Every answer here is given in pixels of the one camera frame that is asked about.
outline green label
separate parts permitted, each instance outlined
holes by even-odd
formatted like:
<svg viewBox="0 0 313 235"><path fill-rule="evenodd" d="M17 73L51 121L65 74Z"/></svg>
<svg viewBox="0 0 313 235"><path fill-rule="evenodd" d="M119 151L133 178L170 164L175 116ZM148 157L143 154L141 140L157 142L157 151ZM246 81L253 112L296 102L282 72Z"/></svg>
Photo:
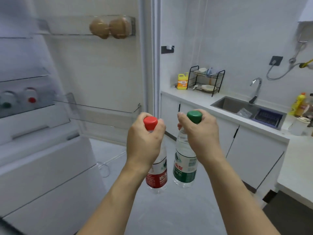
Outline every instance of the green label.
<svg viewBox="0 0 313 235"><path fill-rule="evenodd" d="M182 172L182 171L178 170L175 166L174 166L174 170L173 170L174 177L183 183L192 182L196 177L196 172L197 171L194 171L191 173Z"/></svg>
<svg viewBox="0 0 313 235"><path fill-rule="evenodd" d="M174 177L183 183L190 183L195 179L198 160L196 157L186 157L177 150L175 153Z"/></svg>

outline water bottle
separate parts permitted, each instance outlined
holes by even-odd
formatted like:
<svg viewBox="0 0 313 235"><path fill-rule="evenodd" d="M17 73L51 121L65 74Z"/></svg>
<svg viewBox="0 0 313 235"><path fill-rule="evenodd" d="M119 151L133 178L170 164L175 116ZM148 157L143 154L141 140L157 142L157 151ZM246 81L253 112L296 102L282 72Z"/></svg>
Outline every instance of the water bottle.
<svg viewBox="0 0 313 235"><path fill-rule="evenodd" d="M157 125L157 118L153 116L146 117L143 120L146 129L151 133ZM167 161L166 149L164 143L161 143L160 154L153 163L146 176L146 183L150 191L154 194L160 194L166 189L167 182Z"/></svg>
<svg viewBox="0 0 313 235"><path fill-rule="evenodd" d="M201 122L202 113L192 110L187 113L187 117L195 124ZM194 183L197 172L198 160L196 154L191 149L187 134L184 128L178 133L176 140L176 153L174 160L174 182L180 187L190 187Z"/></svg>

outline kitchen counter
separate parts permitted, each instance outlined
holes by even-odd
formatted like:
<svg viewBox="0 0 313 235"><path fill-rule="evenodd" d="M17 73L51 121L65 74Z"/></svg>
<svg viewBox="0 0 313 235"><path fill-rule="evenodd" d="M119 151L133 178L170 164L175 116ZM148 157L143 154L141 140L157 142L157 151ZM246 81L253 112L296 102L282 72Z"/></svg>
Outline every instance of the kitchen counter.
<svg viewBox="0 0 313 235"><path fill-rule="evenodd" d="M238 123L256 132L275 138L281 142L288 143L284 155L284 162L278 177L278 188L299 202L313 209L313 137L294 136L289 133L288 128L295 120L295 117L287 115L281 130L276 130L250 119L243 118L236 114L211 106L214 102L224 96L233 97L239 100L249 101L244 96L234 94L217 93L211 97L210 94L197 90L177 90L176 88L163 89L162 94L184 102L193 104L199 108L206 108L207 111L220 118ZM256 101L259 106L286 112L286 108L274 105L270 102Z"/></svg>

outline white refrigerator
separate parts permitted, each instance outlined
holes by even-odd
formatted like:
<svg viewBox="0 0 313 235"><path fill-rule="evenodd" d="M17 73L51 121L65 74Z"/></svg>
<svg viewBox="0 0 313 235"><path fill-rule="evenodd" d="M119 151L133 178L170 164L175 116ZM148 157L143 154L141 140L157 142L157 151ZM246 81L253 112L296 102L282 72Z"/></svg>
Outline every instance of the white refrigerator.
<svg viewBox="0 0 313 235"><path fill-rule="evenodd" d="M158 1L0 0L0 217L20 232L76 233L106 193L89 138L158 116Z"/></svg>

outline faucet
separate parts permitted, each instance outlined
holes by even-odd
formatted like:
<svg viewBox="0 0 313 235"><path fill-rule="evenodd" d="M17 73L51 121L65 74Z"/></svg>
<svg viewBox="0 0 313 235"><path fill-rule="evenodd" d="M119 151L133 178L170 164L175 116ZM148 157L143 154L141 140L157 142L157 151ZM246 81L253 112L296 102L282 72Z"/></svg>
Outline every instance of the faucet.
<svg viewBox="0 0 313 235"><path fill-rule="evenodd" d="M262 85L262 78L257 77L256 79L254 79L254 80L251 82L250 86L252 86L253 83L255 83L256 80L259 80L259 85L258 85L258 88L256 89L255 96L249 101L249 104L250 104L250 105L254 105L255 100L256 100L257 97L259 96L260 88L261 88L261 85Z"/></svg>

